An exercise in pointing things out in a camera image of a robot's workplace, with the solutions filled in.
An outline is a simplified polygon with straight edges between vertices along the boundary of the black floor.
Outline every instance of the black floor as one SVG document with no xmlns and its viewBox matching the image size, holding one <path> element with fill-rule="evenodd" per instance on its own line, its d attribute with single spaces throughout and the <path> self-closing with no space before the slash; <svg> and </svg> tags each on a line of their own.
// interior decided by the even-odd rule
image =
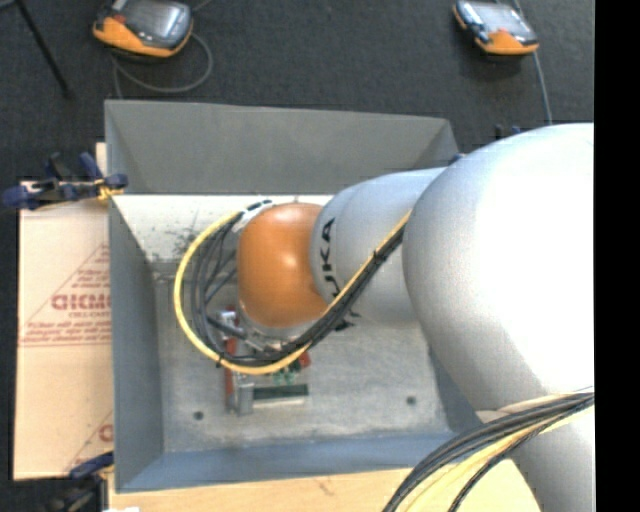
<svg viewBox="0 0 640 512">
<path fill-rule="evenodd" d="M 93 149 L 104 136 L 103 100 L 116 96 L 109 53 L 90 33 L 102 1 L 24 2 L 75 97 L 62 97 L 17 6 L 1 7 L 0 190 L 41 176 L 54 151 L 73 164 Z M 593 121 L 594 0 L 521 3 L 541 41 L 553 122 Z M 488 61 L 456 28 L 451 6 L 451 0 L 212 0 L 197 11 L 194 29 L 213 56 L 205 83 L 166 95 L 123 80 L 122 94 L 443 117 L 464 152 L 493 140 L 496 124 L 527 130 L 548 122 L 533 58 Z M 205 65 L 194 39 L 166 63 L 127 69 L 156 86 L 180 87 Z M 0 216 L 0 235 L 0 510 L 30 511 L 68 484 L 10 481 L 17 328 L 10 211 Z"/>
</svg>

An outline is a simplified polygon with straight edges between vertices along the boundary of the orange end effector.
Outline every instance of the orange end effector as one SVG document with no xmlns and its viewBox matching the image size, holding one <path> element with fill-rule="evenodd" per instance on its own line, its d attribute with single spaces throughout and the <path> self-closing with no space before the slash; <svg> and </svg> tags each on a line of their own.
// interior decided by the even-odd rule
<svg viewBox="0 0 640 512">
<path fill-rule="evenodd" d="M 243 313 L 269 328 L 319 318 L 327 307 L 309 264 L 311 232 L 321 206 L 290 203 L 265 210 L 238 242 L 238 297 Z"/>
</svg>

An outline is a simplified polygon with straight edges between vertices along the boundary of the yellow cable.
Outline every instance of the yellow cable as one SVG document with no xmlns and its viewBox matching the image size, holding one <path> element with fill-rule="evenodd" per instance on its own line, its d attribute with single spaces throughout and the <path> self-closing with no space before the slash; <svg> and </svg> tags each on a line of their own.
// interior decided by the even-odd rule
<svg viewBox="0 0 640 512">
<path fill-rule="evenodd" d="M 594 406 L 590 406 L 583 411 L 579 411 L 577 413 L 572 414 L 571 416 L 563 419 L 562 421 L 555 422 L 552 425 L 549 425 L 544 430 L 542 430 L 540 434 L 550 432 L 551 430 L 554 430 L 560 427 L 561 425 L 564 425 L 566 423 L 573 421 L 576 417 L 582 416 L 585 412 L 591 410 L 593 407 Z M 442 476 L 438 478 L 434 478 L 433 480 L 431 480 L 431 482 L 428 483 L 426 488 L 423 489 L 422 492 L 419 495 L 417 495 L 413 499 L 413 501 L 409 504 L 408 508 L 406 509 L 406 512 L 423 512 L 425 510 L 428 510 L 427 507 L 429 503 L 434 502 L 434 500 L 436 499 L 435 496 L 442 489 L 445 489 L 449 485 L 452 485 L 461 476 L 468 473 L 471 469 L 473 469 L 473 473 L 475 474 L 492 457 L 495 457 L 497 455 L 500 455 L 501 453 L 504 453 L 515 443 L 520 441 L 523 437 L 529 435 L 530 433 L 535 431 L 537 428 L 539 428 L 542 424 L 546 423 L 550 419 L 553 420 L 555 418 L 560 418 L 561 416 L 562 414 L 557 414 L 552 418 L 546 418 L 536 423 L 535 425 L 526 427 L 522 430 L 514 432 L 513 434 L 505 436 L 499 441 L 494 442 L 490 446 L 473 453 L 467 459 L 465 459 L 463 462 L 459 463 L 458 465 L 454 466 L 453 468 L 451 469 L 445 468 L 447 470 L 446 473 L 444 473 Z"/>
<path fill-rule="evenodd" d="M 263 375 L 265 373 L 276 372 L 293 363 L 296 359 L 298 359 L 298 357 L 300 357 L 300 355 L 302 355 L 302 353 L 304 353 L 305 350 L 307 350 L 307 348 L 309 348 L 310 342 L 305 346 L 299 348 L 292 354 L 288 355 L 287 357 L 273 364 L 260 367 L 238 365 L 222 358 L 218 353 L 205 345 L 203 341 L 198 337 L 198 335 L 191 329 L 191 326 L 189 325 L 189 322 L 187 322 L 184 311 L 182 309 L 182 282 L 184 279 L 184 273 L 187 269 L 187 265 L 189 264 L 189 261 L 191 261 L 193 254 L 212 233 L 216 232 L 218 229 L 220 229 L 221 226 L 228 223 L 237 214 L 238 212 L 231 213 L 226 217 L 223 217 L 219 221 L 214 222 L 202 233 L 200 233 L 200 235 L 198 235 L 198 237 L 191 243 L 184 256 L 182 257 L 182 261 L 180 262 L 178 271 L 176 272 L 176 279 L 173 287 L 173 303 L 176 311 L 176 317 L 178 318 L 178 322 L 180 323 L 180 327 L 182 327 L 182 330 L 187 335 L 187 338 L 189 338 L 189 341 L 191 341 L 191 343 L 193 343 L 193 345 L 200 352 L 202 352 L 205 356 L 213 359 L 216 363 L 219 363 L 225 368 L 228 368 L 229 370 L 250 375 Z"/>
<path fill-rule="evenodd" d="M 184 253 L 184 256 L 182 257 L 182 260 L 180 261 L 180 265 L 178 266 L 178 271 L 176 272 L 176 278 L 175 278 L 175 283 L 174 283 L 174 287 L 173 287 L 173 304 L 174 304 L 176 317 L 178 318 L 178 322 L 180 324 L 180 327 L 182 327 L 182 330 L 186 334 L 186 336 L 189 339 L 189 341 L 191 341 L 191 343 L 200 352 L 202 352 L 205 356 L 209 357 L 210 359 L 213 359 L 216 363 L 219 363 L 220 365 L 224 366 L 225 368 L 228 368 L 229 370 L 232 370 L 232 371 L 235 371 L 235 372 L 245 373 L 245 374 L 249 374 L 249 375 L 264 375 L 266 373 L 277 372 L 278 370 L 281 370 L 282 368 L 284 368 L 284 367 L 290 365 L 291 363 L 293 363 L 304 352 L 306 352 L 306 350 L 311 346 L 312 341 L 309 341 L 308 343 L 306 343 L 304 346 L 300 347 L 295 352 L 292 352 L 288 356 L 280 359 L 279 361 L 276 361 L 275 363 L 268 364 L 268 365 L 265 365 L 265 366 L 240 365 L 240 364 L 236 364 L 236 363 L 232 363 L 230 361 L 227 361 L 226 359 L 222 358 L 220 356 L 220 354 L 218 354 L 217 352 L 212 350 L 210 347 L 208 347 L 198 337 L 198 335 L 195 332 L 193 332 L 193 330 L 191 329 L 191 326 L 189 325 L 189 322 L 187 321 L 187 319 L 185 317 L 184 311 L 182 309 L 182 283 L 183 283 L 183 280 L 184 280 L 184 273 L 185 273 L 185 271 L 187 269 L 187 266 L 188 266 L 189 262 L 191 261 L 191 258 L 193 257 L 195 252 L 198 250 L 198 248 L 204 243 L 204 241 L 210 235 L 212 235 L 213 233 L 218 231 L 222 226 L 224 226 L 229 221 L 231 221 L 231 219 L 233 219 L 236 215 L 238 215 L 238 213 L 239 212 L 230 213 L 230 214 L 226 215 L 225 217 L 221 218 L 220 220 L 214 222 L 209 227 L 207 227 L 204 231 L 202 231 L 196 237 L 196 239 L 191 243 L 191 245 L 189 246 L 187 251 Z M 387 241 L 391 237 L 393 237 L 400 229 L 402 229 L 404 227 L 404 225 L 407 223 L 407 220 L 409 219 L 409 215 L 410 214 L 411 214 L 411 212 L 409 211 L 402 218 L 402 220 L 394 227 L 394 229 L 389 233 L 389 235 L 387 235 L 387 237 L 382 241 L 382 243 L 380 243 L 380 245 L 378 245 L 378 247 L 376 248 L 376 252 L 382 246 L 384 246 L 384 244 L 387 243 Z M 358 277 L 363 273 L 365 267 L 373 260 L 374 257 L 375 257 L 375 253 L 372 254 L 367 259 L 367 261 L 365 261 L 365 263 L 353 275 L 353 277 L 349 280 L 349 282 L 342 289 L 342 291 L 335 297 L 333 302 L 331 302 L 331 304 L 329 304 L 329 306 L 325 310 L 323 316 L 328 314 L 331 311 L 331 308 L 349 291 L 349 288 L 358 279 Z"/>
</svg>

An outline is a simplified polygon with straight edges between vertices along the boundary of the electronic component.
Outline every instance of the electronic component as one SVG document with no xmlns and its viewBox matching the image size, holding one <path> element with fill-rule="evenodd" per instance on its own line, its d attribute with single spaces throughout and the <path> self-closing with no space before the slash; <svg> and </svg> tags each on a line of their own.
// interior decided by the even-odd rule
<svg viewBox="0 0 640 512">
<path fill-rule="evenodd" d="M 172 0 L 116 0 L 93 24 L 103 43 L 147 57 L 171 57 L 186 44 L 193 20 L 189 6 Z"/>
<path fill-rule="evenodd" d="M 457 0 L 453 14 L 485 53 L 523 56 L 536 51 L 538 38 L 514 8 L 506 4 Z"/>
</svg>

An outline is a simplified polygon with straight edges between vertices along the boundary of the tripod leg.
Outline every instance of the tripod leg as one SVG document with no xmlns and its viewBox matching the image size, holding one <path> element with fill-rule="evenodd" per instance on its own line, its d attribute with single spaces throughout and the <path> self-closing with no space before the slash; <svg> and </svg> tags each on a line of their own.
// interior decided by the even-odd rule
<svg viewBox="0 0 640 512">
<path fill-rule="evenodd" d="M 29 11 L 27 10 L 27 7 L 24 5 L 23 0 L 15 0 L 15 2 L 18 5 L 18 9 L 20 9 L 20 13 L 22 14 L 22 17 L 24 18 L 24 20 L 26 21 L 27 25 L 29 26 L 29 29 L 33 33 L 33 37 L 35 37 L 36 42 L 38 43 L 38 46 L 40 47 L 40 50 L 42 51 L 42 54 L 44 55 L 45 59 L 47 60 L 47 64 L 49 64 L 49 67 L 51 68 L 51 71 L 53 72 L 53 75 L 56 77 L 56 80 L 60 84 L 60 88 L 62 89 L 62 95 L 65 98 L 72 98 L 73 97 L 73 93 L 71 92 L 71 89 L 69 89 L 69 86 L 67 85 L 66 80 L 62 76 L 62 73 L 61 73 L 60 69 L 58 68 L 58 65 L 56 64 L 56 61 L 54 60 L 53 55 L 51 55 L 51 52 L 49 51 L 49 48 L 47 47 L 44 39 L 42 38 L 42 35 L 40 34 L 40 31 L 38 30 L 38 27 L 34 23 L 33 18 L 31 18 L 31 15 L 29 14 Z"/>
</svg>

